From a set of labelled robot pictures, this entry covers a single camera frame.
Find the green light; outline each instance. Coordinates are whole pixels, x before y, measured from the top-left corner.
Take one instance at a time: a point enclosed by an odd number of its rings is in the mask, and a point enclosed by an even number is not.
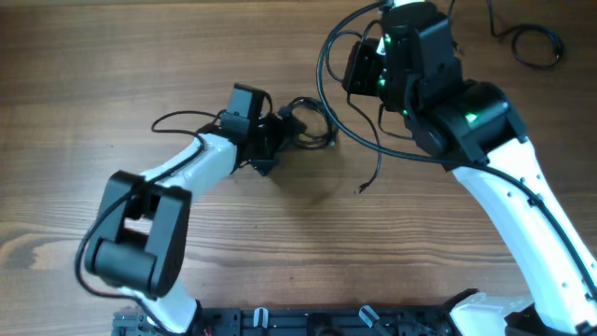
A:
[[[468,121],[468,123],[471,123],[473,121],[475,121],[475,119],[477,119],[477,115],[473,114],[473,113],[467,113],[465,115],[466,121]]]

